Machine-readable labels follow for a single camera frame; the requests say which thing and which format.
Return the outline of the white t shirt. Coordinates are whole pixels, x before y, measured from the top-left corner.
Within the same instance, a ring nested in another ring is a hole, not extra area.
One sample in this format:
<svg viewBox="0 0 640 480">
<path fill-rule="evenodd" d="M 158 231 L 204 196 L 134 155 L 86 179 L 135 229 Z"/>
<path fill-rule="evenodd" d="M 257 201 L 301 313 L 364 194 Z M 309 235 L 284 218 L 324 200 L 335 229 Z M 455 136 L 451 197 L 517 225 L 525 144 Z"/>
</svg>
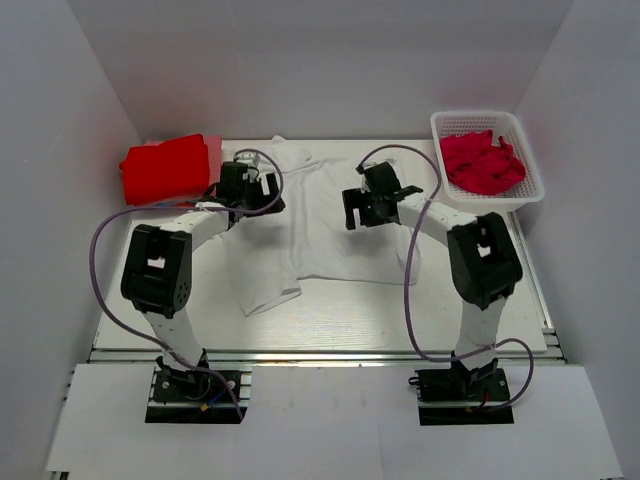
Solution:
<svg viewBox="0 0 640 480">
<path fill-rule="evenodd" d="M 307 278 L 403 283 L 409 228 L 345 227 L 342 191 L 361 184 L 354 159 L 315 157 L 281 136 L 263 152 L 273 161 L 262 160 L 262 171 L 278 166 L 284 174 L 285 209 L 242 219 L 222 236 L 231 288 L 245 315 L 299 296 Z M 419 261 L 414 256 L 411 282 L 419 278 Z"/>
</svg>

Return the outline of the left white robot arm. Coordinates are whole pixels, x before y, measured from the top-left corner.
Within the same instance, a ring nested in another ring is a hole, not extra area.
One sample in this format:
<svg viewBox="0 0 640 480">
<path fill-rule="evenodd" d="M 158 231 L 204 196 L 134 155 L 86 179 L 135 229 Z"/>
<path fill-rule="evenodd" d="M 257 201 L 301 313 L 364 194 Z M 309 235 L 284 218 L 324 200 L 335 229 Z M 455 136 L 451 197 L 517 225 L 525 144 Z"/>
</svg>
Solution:
<svg viewBox="0 0 640 480">
<path fill-rule="evenodd" d="M 259 150 L 241 150 L 222 163 L 219 180 L 194 207 L 159 226 L 140 224 L 131 235 L 121 294 L 149 323 L 163 351 L 162 365 L 180 371 L 177 387 L 191 399 L 205 396 L 212 378 L 186 310 L 193 253 L 244 218 L 284 210 L 283 174 L 278 166 L 263 173 L 262 160 L 273 161 Z"/>
</svg>

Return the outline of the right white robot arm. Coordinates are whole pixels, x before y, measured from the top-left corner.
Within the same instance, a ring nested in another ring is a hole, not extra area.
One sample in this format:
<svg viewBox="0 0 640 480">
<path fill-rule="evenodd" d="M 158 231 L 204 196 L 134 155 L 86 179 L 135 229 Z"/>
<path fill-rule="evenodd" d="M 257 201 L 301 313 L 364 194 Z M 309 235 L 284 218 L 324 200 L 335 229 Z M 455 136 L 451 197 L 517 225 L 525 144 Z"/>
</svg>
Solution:
<svg viewBox="0 0 640 480">
<path fill-rule="evenodd" d="M 451 354 L 456 367 L 453 390 L 472 399 L 488 385 L 497 367 L 496 339 L 506 300 L 523 277 L 523 269 L 503 217 L 467 213 L 434 199 L 421 188 L 403 187 L 388 162 L 359 166 L 359 188 L 342 193 L 346 228 L 397 224 L 412 230 L 406 255 L 403 302 L 410 343 L 417 347 L 410 309 L 412 263 L 419 235 L 446 247 L 453 285 L 461 299 L 457 343 Z"/>
</svg>

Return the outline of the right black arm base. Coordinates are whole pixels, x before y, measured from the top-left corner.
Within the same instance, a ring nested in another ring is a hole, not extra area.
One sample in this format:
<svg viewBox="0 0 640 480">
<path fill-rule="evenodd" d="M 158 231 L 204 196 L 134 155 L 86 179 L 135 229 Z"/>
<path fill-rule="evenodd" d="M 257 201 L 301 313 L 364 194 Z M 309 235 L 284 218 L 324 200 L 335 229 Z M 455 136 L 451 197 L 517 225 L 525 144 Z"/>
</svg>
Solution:
<svg viewBox="0 0 640 480">
<path fill-rule="evenodd" d="M 452 362 L 448 369 L 416 370 L 408 384 L 417 388 L 423 402 L 487 403 L 510 399 L 506 375 L 497 359 L 472 370 L 461 361 Z"/>
</svg>

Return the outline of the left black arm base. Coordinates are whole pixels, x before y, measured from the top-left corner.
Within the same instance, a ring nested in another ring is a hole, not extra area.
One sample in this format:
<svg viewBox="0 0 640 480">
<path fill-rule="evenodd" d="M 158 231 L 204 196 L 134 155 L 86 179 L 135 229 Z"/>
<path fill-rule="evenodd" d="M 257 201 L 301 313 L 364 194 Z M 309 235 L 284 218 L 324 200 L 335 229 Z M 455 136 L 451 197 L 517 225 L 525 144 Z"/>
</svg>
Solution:
<svg viewBox="0 0 640 480">
<path fill-rule="evenodd" d="M 156 358 L 157 369 L 151 399 L 158 403 L 211 403 L 230 401 L 229 391 L 215 375 L 197 371 L 181 371 L 167 366 L 163 357 Z"/>
</svg>

